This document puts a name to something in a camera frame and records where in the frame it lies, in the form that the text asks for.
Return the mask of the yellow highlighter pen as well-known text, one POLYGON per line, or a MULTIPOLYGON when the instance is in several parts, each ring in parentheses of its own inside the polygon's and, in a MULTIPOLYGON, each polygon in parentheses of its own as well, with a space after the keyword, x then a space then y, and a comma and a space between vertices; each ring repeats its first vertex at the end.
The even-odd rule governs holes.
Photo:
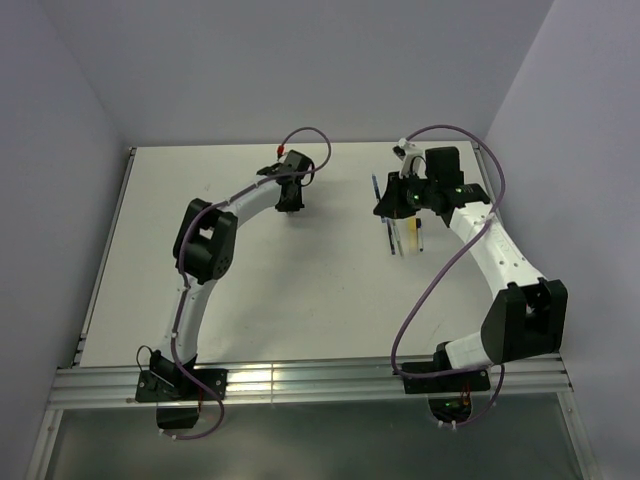
POLYGON ((417 218, 411 217, 407 220, 409 251, 412 254, 419 252, 419 236, 417 228, 417 218))

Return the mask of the thin white pen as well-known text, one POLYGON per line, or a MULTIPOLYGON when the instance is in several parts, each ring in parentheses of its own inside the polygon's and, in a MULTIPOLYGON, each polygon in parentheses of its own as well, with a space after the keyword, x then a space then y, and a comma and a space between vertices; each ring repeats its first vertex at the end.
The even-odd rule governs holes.
POLYGON ((417 236, 417 245, 418 251, 424 251, 424 236, 423 236, 423 227, 422 220, 420 218, 416 219, 416 236, 417 236))

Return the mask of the blue barrel pen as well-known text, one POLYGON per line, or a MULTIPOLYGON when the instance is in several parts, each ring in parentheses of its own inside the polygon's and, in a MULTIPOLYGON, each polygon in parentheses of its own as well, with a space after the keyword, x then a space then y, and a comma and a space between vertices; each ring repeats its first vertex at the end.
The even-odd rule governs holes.
POLYGON ((375 174, 371 174, 371 180, 372 180, 372 185, 373 185, 373 190, 374 190, 374 195, 376 198, 377 202, 380 202, 381 200, 381 194, 380 194, 380 190, 379 190, 379 185, 378 185, 378 180, 375 174))

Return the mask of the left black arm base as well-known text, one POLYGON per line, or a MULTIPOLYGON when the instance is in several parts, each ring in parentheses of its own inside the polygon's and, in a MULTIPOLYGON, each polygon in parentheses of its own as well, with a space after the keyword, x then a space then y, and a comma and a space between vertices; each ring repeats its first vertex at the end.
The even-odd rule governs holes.
POLYGON ((191 380, 179 378, 181 384, 174 386, 150 370, 140 373, 135 393, 137 403, 158 404, 156 423, 159 428, 188 430, 199 420, 201 404, 214 399, 210 393, 191 380), (165 406, 171 402, 196 402, 195 407, 165 406))

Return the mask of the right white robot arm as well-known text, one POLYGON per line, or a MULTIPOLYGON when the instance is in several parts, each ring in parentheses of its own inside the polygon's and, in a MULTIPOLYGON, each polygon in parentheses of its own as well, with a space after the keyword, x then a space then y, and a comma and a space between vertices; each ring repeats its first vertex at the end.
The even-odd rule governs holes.
POLYGON ((393 152, 402 168, 389 173, 375 215, 398 220, 432 211, 462 241, 461 251, 472 255, 493 297, 479 331, 441 344, 427 377, 452 390, 468 371, 558 352, 568 291, 525 258, 483 187, 465 182, 458 149, 420 150, 402 139, 393 152))

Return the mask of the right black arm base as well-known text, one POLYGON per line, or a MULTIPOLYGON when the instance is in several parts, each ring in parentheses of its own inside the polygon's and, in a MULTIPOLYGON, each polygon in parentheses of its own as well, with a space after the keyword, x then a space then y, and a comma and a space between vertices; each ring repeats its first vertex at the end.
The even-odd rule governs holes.
POLYGON ((435 361, 404 362, 401 370, 407 374, 404 393, 426 395, 429 412, 439 428, 456 430, 467 423, 473 414, 472 394, 491 388, 486 370, 443 375, 435 361))

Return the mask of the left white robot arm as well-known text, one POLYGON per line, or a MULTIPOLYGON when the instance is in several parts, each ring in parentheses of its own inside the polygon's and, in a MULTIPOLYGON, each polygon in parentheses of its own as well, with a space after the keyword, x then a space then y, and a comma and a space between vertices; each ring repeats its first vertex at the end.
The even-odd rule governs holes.
POLYGON ((295 150, 280 148, 279 154, 279 161, 258 170, 229 199, 214 204, 196 198, 185 211, 173 247, 181 278, 174 319, 149 364, 159 388, 172 399, 187 397, 198 382, 193 367, 200 327, 214 287, 232 265, 239 228, 270 208, 281 213, 304 208, 303 178, 315 174, 315 164, 295 150))

